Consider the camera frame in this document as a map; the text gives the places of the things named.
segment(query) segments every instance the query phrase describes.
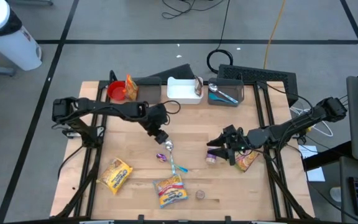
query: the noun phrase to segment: snack bag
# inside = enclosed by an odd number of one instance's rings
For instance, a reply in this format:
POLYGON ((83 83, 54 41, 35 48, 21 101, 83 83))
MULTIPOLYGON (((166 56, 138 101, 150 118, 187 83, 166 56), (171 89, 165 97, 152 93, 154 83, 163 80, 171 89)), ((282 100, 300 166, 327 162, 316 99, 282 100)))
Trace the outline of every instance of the snack bag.
POLYGON ((188 198, 180 175, 173 175, 165 180, 155 180, 153 184, 158 193, 160 208, 188 198))
POLYGON ((132 100, 135 101, 137 98, 137 90, 138 87, 136 85, 136 83, 132 80, 131 75, 127 75, 127 79, 125 81, 125 96, 132 100))
POLYGON ((251 166, 252 162, 256 159, 256 157, 259 155, 259 152, 246 150, 245 152, 243 152, 243 155, 236 152, 234 156, 236 158, 236 167, 241 171, 245 172, 251 166))
POLYGON ((115 195, 131 172, 131 167, 122 160, 115 158, 96 182, 104 184, 115 195))

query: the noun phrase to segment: white tray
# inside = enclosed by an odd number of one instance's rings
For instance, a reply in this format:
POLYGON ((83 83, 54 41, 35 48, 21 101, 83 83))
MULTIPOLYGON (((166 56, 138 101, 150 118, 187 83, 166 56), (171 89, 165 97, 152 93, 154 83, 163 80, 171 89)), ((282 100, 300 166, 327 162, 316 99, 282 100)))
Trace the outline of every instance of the white tray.
POLYGON ((180 104, 199 104, 204 96, 204 91, 201 91, 201 96, 195 93, 196 80, 179 80, 173 77, 168 78, 167 82, 167 96, 170 100, 176 100, 180 104))

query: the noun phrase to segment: purple candy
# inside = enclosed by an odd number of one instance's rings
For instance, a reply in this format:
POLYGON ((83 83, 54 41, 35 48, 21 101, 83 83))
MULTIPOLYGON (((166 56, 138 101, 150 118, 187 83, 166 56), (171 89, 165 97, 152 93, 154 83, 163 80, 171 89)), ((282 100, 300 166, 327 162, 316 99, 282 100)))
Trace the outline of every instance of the purple candy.
POLYGON ((157 154, 157 159, 160 160, 160 162, 166 162, 167 161, 167 157, 164 154, 157 154))

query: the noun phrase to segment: gray floor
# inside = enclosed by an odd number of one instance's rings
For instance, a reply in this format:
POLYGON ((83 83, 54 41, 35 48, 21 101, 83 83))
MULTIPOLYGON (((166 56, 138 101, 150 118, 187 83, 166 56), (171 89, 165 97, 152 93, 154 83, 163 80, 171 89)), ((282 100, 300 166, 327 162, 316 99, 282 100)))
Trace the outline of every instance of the gray floor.
MULTIPOLYGON (((11 6, 37 40, 58 40, 72 2, 55 0, 52 7, 11 6)), ((168 2, 180 6, 180 2, 174 0, 168 2)), ((358 24, 358 0, 347 2, 358 24)), ((209 1, 197 1, 195 7, 205 8, 210 4, 209 1)), ((224 38, 268 39, 280 6, 281 1, 232 0, 224 38)), ((80 0, 67 39, 220 38, 226 3, 210 11, 192 11, 172 20, 161 18, 161 13, 166 10, 159 0, 80 0)), ((275 39, 357 40, 357 37, 339 1, 287 0, 275 39)), ((223 44, 221 48, 233 54, 235 65, 262 68, 265 47, 262 44, 223 44)), ((30 72, 18 70, 13 78, 0 76, 0 204, 57 45, 43 44, 42 48, 44 62, 41 67, 30 72)), ((81 82, 107 79, 110 69, 114 69, 122 79, 127 73, 144 77, 189 63, 195 74, 204 79, 214 77, 205 60, 215 48, 216 44, 64 45, 6 222, 41 219, 49 215, 57 184, 57 169, 67 142, 59 131, 49 128, 53 124, 50 118, 54 99, 78 96, 81 82)), ((13 66, 1 58, 0 65, 13 66)), ((214 55, 212 61, 216 66, 228 63, 227 58, 221 55, 214 55)), ((358 75, 358 44, 272 45, 267 68, 295 72, 299 94, 314 104, 327 96, 346 94, 346 77, 358 75)), ((347 119, 329 125, 334 132, 333 138, 316 132, 310 136, 329 147, 350 139, 347 119)), ((324 174, 326 182, 314 186, 328 195, 331 187, 339 185, 339 166, 324 167, 324 174)), ((341 220, 340 213, 313 189, 311 195, 317 217, 341 220)))

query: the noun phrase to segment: white container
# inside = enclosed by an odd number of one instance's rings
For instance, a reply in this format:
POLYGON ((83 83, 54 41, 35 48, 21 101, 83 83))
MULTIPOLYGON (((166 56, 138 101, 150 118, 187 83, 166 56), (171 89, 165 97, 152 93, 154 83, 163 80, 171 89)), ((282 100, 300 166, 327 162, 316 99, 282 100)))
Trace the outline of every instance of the white container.
MULTIPOLYGON (((9 23, 10 15, 9 5, 0 0, 0 29, 9 23)), ((0 53, 25 71, 35 69, 42 63, 41 48, 24 26, 11 34, 0 35, 0 53)))
POLYGON ((204 90, 201 96, 195 93, 196 80, 177 80, 169 77, 167 82, 167 96, 170 100, 176 100, 180 104, 199 104, 204 96, 204 90))

